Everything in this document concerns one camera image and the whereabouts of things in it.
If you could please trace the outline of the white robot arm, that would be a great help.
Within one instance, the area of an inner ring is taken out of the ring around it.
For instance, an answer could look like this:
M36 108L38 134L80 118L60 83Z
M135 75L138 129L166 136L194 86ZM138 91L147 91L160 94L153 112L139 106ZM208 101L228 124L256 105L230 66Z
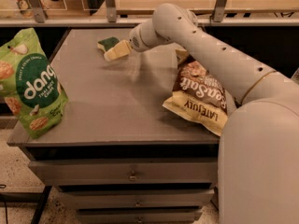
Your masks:
M181 45L240 105L220 139L219 224L299 224L299 85L173 4L158 6L129 40L136 51Z

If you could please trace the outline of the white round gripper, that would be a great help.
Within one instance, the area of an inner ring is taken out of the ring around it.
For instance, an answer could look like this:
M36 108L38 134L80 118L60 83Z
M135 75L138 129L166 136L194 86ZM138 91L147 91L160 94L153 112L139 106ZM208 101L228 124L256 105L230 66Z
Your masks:
M135 51L143 52L160 45L166 45L169 41L166 35L169 33L169 23L167 21L156 21L150 19L138 24L129 34L129 42L122 40L114 47L104 53L106 61L114 61Z

